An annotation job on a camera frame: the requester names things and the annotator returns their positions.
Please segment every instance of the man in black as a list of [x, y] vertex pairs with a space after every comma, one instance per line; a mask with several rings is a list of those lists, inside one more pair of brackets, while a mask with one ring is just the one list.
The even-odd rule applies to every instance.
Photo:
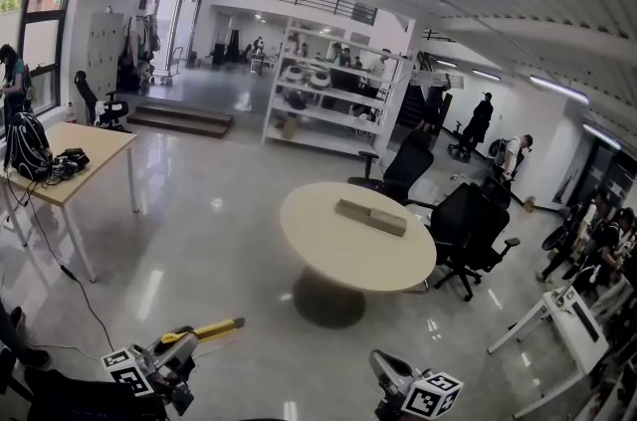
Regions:
[[485, 94], [484, 100], [480, 101], [480, 104], [474, 109], [474, 115], [462, 134], [460, 146], [467, 152], [473, 152], [478, 143], [482, 143], [485, 140], [485, 134], [487, 134], [487, 129], [491, 123], [491, 115], [494, 112], [491, 97], [491, 93], [487, 92]]

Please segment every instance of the black backpack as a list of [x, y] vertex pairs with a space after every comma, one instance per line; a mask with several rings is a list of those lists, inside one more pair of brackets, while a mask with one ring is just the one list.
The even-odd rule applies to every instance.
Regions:
[[29, 180], [45, 180], [51, 171], [53, 153], [44, 128], [31, 113], [16, 113], [7, 128], [4, 169], [11, 164]]

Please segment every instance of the staircase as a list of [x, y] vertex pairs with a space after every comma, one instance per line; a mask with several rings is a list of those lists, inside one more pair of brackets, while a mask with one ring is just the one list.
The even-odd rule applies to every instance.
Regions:
[[222, 138], [232, 126], [232, 116], [188, 107], [148, 104], [139, 105], [126, 122]]

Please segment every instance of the rectangular table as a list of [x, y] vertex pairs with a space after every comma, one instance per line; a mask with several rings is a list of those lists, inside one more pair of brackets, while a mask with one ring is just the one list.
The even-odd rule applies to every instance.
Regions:
[[[532, 325], [531, 329], [527, 332], [529, 334], [532, 330], [538, 327], [544, 320], [551, 318], [554, 321], [555, 327], [559, 331], [562, 339], [564, 340], [566, 347], [570, 351], [575, 363], [577, 364], [577, 370], [571, 373], [570, 376], [561, 384], [551, 388], [548, 393], [540, 400], [526, 406], [519, 412], [514, 414], [514, 419], [520, 419], [526, 416], [530, 412], [536, 410], [544, 403], [552, 400], [556, 396], [563, 393], [566, 389], [572, 387], [583, 377], [588, 375], [592, 369], [597, 365], [599, 360], [603, 357], [606, 350], [608, 350], [608, 342], [604, 337], [604, 333], [595, 321], [590, 310], [586, 307], [586, 304], [579, 296], [577, 291], [570, 287], [567, 291], [566, 297], [564, 297], [564, 304], [562, 307], [558, 307], [552, 297], [553, 292], [546, 292], [539, 302], [528, 312], [523, 318], [514, 325], [509, 332], [502, 336], [492, 346], [487, 349], [487, 353], [491, 354], [500, 348], [509, 338], [513, 337], [523, 327], [525, 327], [532, 319], [539, 314], [542, 314], [539, 319]], [[584, 323], [580, 320], [572, 308], [575, 303], [578, 303], [582, 308], [584, 316], [590, 322], [592, 328], [597, 332], [598, 339], [595, 341]]]
[[[69, 232], [71, 242], [80, 253], [82, 260], [87, 267], [89, 279], [94, 282], [96, 280], [95, 270], [93, 269], [87, 252], [82, 245], [82, 240], [80, 239], [75, 221], [73, 220], [67, 204], [82, 188], [82, 186], [93, 178], [93, 176], [106, 164], [108, 164], [109, 161], [123, 150], [126, 150], [130, 204], [132, 206], [132, 211], [137, 212], [137, 198], [135, 193], [131, 153], [131, 144], [137, 138], [137, 135], [66, 122], [56, 123], [46, 129], [46, 135], [49, 139], [49, 144], [51, 145], [51, 150], [54, 156], [64, 152], [67, 148], [81, 148], [91, 161], [82, 172], [74, 175], [69, 180], [63, 180], [60, 184], [55, 186], [43, 187], [39, 185], [33, 191], [32, 196], [51, 205], [55, 205], [56, 207], [60, 207], [67, 225], [67, 231]], [[9, 171], [8, 181], [7, 173], [4, 171], [0, 173], [0, 179], [2, 194], [7, 205], [7, 211], [9, 212], [11, 223], [13, 224], [22, 246], [27, 248], [29, 253], [32, 253], [25, 234], [18, 224], [18, 220], [13, 209], [13, 205], [16, 200], [11, 194], [9, 187], [9, 182], [11, 182], [11, 188], [13, 190], [25, 191], [30, 185], [32, 185], [32, 182], [28, 178], [19, 175], [15, 170]]]

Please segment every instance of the round table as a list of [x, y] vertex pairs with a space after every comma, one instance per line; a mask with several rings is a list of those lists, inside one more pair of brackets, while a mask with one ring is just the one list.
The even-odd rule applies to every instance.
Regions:
[[[405, 218], [398, 237], [336, 214], [339, 199]], [[281, 225], [306, 268], [295, 284], [302, 316], [328, 327], [364, 314], [363, 292], [400, 292], [423, 283], [436, 265], [429, 231], [409, 210], [379, 193], [342, 182], [302, 186], [286, 198]]]

